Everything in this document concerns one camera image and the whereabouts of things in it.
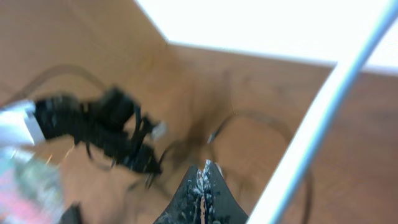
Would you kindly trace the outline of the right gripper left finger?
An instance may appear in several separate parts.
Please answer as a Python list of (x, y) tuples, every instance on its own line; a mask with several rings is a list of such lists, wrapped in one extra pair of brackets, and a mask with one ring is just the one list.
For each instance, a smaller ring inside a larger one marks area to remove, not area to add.
[(198, 167), (190, 166), (165, 210), (154, 224), (200, 224), (203, 192), (197, 186)]

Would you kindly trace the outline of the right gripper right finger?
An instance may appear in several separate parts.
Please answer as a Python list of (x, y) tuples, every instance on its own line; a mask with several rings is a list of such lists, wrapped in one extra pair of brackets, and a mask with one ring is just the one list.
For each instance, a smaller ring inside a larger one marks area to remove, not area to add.
[(248, 215), (234, 199), (218, 166), (207, 160), (202, 172), (205, 223), (245, 224)]

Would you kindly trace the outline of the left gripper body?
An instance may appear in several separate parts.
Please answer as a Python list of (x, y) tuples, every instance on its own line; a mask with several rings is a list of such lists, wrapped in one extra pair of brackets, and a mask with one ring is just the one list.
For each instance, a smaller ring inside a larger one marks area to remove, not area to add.
[(114, 165), (145, 174), (161, 174), (160, 162), (144, 138), (154, 123), (141, 106), (119, 88), (97, 100), (80, 101), (61, 94), (38, 99), (33, 113), (46, 140), (69, 135), (75, 144), (95, 145)]

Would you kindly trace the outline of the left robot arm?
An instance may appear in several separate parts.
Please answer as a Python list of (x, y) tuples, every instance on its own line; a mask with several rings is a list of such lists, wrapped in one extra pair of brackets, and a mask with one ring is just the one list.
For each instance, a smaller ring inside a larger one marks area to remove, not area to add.
[(35, 146), (70, 136), (103, 151), (113, 165), (134, 172), (161, 174), (154, 149), (144, 142), (155, 124), (141, 114), (141, 106), (119, 88), (96, 100), (81, 101), (74, 95), (52, 95), (38, 100), (15, 101), (1, 108), (1, 145)]

